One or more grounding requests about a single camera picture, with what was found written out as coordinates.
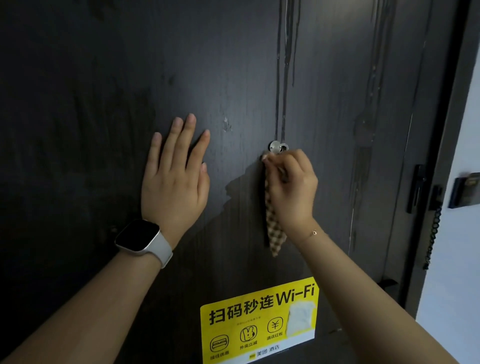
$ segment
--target hand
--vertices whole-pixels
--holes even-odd
[[[160,227],[175,249],[184,233],[205,209],[210,189],[207,165],[202,163],[210,142],[205,130],[187,161],[197,119],[193,114],[175,118],[158,162],[162,136],[155,133],[142,183],[142,217]]]
[[[297,241],[315,225],[313,200],[318,179],[312,164],[300,149],[282,154],[270,153],[263,158],[267,169],[272,205],[283,231]],[[278,167],[287,171],[288,181],[283,183]]]

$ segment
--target cloth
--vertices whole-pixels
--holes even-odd
[[[283,168],[278,169],[283,182],[287,180],[287,173]],[[268,188],[268,179],[265,176],[265,208],[266,208],[266,225],[267,225],[267,234],[268,240],[270,241],[270,251],[275,257],[278,255],[282,244],[287,239],[286,234],[283,232],[280,223],[276,217],[275,210],[272,205],[272,199],[270,197],[270,192]]]

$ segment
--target watch face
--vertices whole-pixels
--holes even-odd
[[[158,234],[158,225],[145,220],[134,220],[115,239],[115,244],[134,252],[142,251]]]

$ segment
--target wall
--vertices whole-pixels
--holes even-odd
[[[480,171],[480,60],[473,71],[417,321],[460,364],[480,357],[480,205],[448,209],[454,179]]]

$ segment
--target door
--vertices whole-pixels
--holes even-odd
[[[115,254],[116,233],[139,217],[152,133],[188,112],[197,134],[212,133],[208,206],[118,363],[199,363],[202,305],[311,276],[291,243],[276,258],[266,244],[260,156],[273,140],[311,158],[315,217],[380,281],[431,10],[427,0],[3,4],[2,354]],[[353,362],[339,328],[321,296],[315,340],[264,362]]]

